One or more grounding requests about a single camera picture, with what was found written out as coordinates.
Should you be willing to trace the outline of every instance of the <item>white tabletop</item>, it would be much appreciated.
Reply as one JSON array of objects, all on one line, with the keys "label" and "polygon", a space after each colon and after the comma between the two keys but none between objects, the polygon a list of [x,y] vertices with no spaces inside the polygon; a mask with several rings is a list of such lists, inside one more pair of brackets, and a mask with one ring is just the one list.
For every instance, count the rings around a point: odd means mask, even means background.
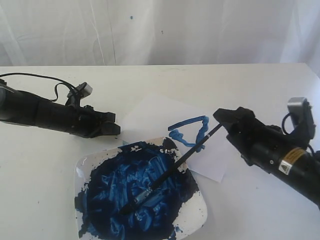
[{"label": "white tabletop", "polygon": [[[252,109],[265,124],[280,125],[291,97],[307,97],[320,125],[320,81],[305,64],[184,66],[0,67],[0,73],[53,76],[93,93],[82,105],[114,112],[121,120],[149,92],[194,106]],[[54,99],[56,82],[10,76],[8,86]],[[60,103],[67,90],[60,88]],[[82,156],[109,148],[112,137],[83,139],[67,133],[0,123],[0,239],[76,240],[74,166]],[[311,145],[320,149],[318,134]],[[206,224],[188,240],[318,240],[315,204],[233,148],[222,183],[194,174],[208,206]]]}]

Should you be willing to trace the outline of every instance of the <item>white curtain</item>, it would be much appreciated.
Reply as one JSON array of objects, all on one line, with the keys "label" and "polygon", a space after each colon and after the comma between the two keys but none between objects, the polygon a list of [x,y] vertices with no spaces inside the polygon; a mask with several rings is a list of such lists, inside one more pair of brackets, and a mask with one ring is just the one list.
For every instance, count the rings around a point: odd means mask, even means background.
[{"label": "white curtain", "polygon": [[0,65],[307,63],[319,0],[0,0]]}]

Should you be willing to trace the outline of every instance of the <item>blue squiggle on paper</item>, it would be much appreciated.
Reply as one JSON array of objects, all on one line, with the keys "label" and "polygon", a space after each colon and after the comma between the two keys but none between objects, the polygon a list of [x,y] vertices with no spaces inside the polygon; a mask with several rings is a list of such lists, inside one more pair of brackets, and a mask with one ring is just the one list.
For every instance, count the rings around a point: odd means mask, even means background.
[{"label": "blue squiggle on paper", "polygon": [[180,229],[173,222],[179,209],[199,191],[189,170],[176,170],[135,212],[119,214],[127,202],[174,164],[173,155],[164,150],[176,148],[169,138],[162,146],[137,142],[120,147],[122,152],[94,169],[87,189],[74,200],[76,209],[83,213],[79,237],[91,233],[108,240],[176,239]]},{"label": "blue squiggle on paper", "polygon": [[[198,134],[196,135],[195,143],[189,143],[186,140],[184,140],[183,139],[184,135],[182,133],[180,133],[177,128],[180,128],[184,125],[193,124],[193,123],[196,123],[199,121],[202,121],[202,127],[200,128]],[[171,131],[169,133],[169,137],[172,138],[173,140],[176,140],[176,141],[182,143],[186,147],[192,148],[201,139],[203,139],[205,137],[205,134],[209,129],[208,123],[209,123],[209,117],[207,117],[207,116],[198,116],[198,117],[194,117],[194,118],[190,118],[190,119],[178,122],[178,123],[168,127],[168,131]],[[196,152],[199,153],[201,151],[201,149],[205,149],[205,145],[202,145],[201,147],[199,147],[196,150]]]}]

